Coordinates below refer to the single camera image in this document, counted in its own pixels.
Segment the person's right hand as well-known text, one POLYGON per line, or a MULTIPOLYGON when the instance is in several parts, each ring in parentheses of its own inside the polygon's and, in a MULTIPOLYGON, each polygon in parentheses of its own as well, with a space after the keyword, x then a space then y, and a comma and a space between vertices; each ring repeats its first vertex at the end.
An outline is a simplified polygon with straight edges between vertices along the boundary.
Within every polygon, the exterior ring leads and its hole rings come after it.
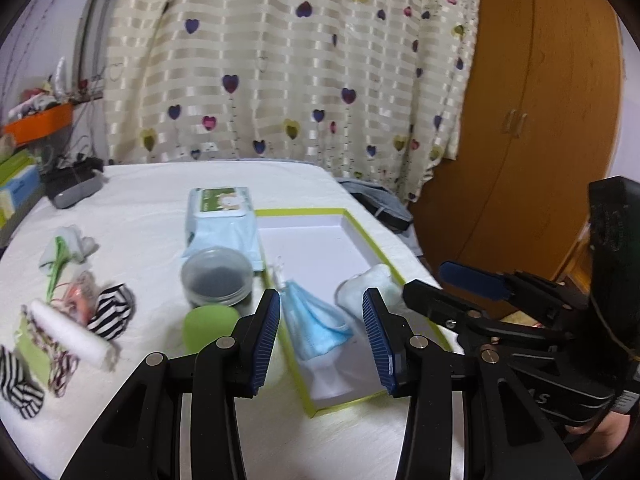
POLYGON ((623 442, 630 425, 630 416, 617 412, 609 412, 597 427, 593 423, 581 427, 566 426, 572 436, 589 434, 587 440, 572 453, 577 465, 602 460, 611 455, 623 442))

